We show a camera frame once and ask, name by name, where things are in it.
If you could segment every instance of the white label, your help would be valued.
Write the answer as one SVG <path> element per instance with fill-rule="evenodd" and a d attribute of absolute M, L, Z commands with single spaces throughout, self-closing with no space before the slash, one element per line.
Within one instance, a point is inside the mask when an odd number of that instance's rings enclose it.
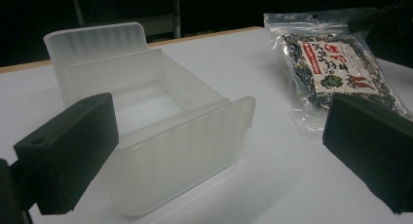
<path fill-rule="evenodd" d="M 353 48 L 345 43 L 298 42 L 317 93 L 378 93 Z"/>

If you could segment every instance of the plastic container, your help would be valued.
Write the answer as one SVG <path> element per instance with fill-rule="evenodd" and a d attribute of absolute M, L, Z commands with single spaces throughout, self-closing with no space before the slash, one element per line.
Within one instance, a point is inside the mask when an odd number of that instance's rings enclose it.
<path fill-rule="evenodd" d="M 45 43 L 66 106 L 113 95 L 120 144 L 101 174 L 119 211 L 149 212 L 237 160 L 254 98 L 230 102 L 149 49 L 140 24 L 63 30 Z"/>

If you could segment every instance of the dark background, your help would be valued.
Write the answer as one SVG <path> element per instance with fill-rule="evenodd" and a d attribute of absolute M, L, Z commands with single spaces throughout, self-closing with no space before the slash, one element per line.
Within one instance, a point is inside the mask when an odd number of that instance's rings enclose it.
<path fill-rule="evenodd" d="M 180 0 L 181 34 L 185 36 L 204 31 L 263 26 L 264 13 L 353 7 L 381 9 L 394 1 Z M 0 0 L 0 3 L 0 66 L 49 59 L 43 37 L 53 31 L 79 27 L 72 0 Z M 172 0 L 80 0 L 80 3 L 89 25 L 172 12 Z M 412 33 L 397 35 L 394 24 L 386 23 L 375 27 L 367 42 L 375 56 L 412 67 L 412 38 Z"/>

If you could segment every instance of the resealable bag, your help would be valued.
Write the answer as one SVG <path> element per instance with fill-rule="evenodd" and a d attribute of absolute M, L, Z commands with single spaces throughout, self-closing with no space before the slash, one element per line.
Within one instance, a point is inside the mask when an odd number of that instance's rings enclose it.
<path fill-rule="evenodd" d="M 323 131 L 334 93 L 370 100 L 405 114 L 364 36 L 350 33 L 351 18 L 375 9 L 344 9 L 299 14 L 265 14 L 273 50 L 299 100 L 296 122 L 308 131 Z"/>

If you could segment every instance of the wooden table edge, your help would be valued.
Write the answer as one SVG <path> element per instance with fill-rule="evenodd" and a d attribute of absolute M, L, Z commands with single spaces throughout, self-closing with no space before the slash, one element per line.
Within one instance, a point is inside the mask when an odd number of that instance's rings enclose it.
<path fill-rule="evenodd" d="M 226 34 L 231 34 L 231 33 L 237 33 L 237 32 L 249 31 L 249 30 L 254 30 L 254 29 L 260 29 L 260 28 L 262 28 L 262 27 L 252 26 L 252 27 L 245 27 L 245 28 L 233 29 L 233 30 L 227 30 L 227 31 L 219 31 L 219 32 L 201 34 L 201 35 L 196 35 L 196 36 L 189 36 L 189 37 L 183 37 L 183 38 L 178 38 L 178 39 L 172 39 L 172 40 L 167 40 L 167 41 L 149 43 L 148 46 L 149 47 L 157 47 L 157 46 L 169 45 L 169 44 L 173 44 L 173 43 L 197 40 L 197 39 L 202 39 L 202 38 L 207 38 L 207 37 L 226 35 Z M 45 66 L 45 65 L 51 65 L 51 64 L 52 64 L 52 62 L 50 60 L 42 60 L 42 61 L 34 61 L 34 62 L 28 62 L 28 63 L 23 63 L 23 64 L 17 64 L 17 65 L 3 66 L 3 67 L 0 67 L 0 74 L 8 73 L 8 72 L 14 72 L 14 71 L 20 71 L 20 70 L 24 70 L 24 69 L 30 69 L 30 68 L 35 68 L 35 67 L 40 67 L 40 66 Z"/>

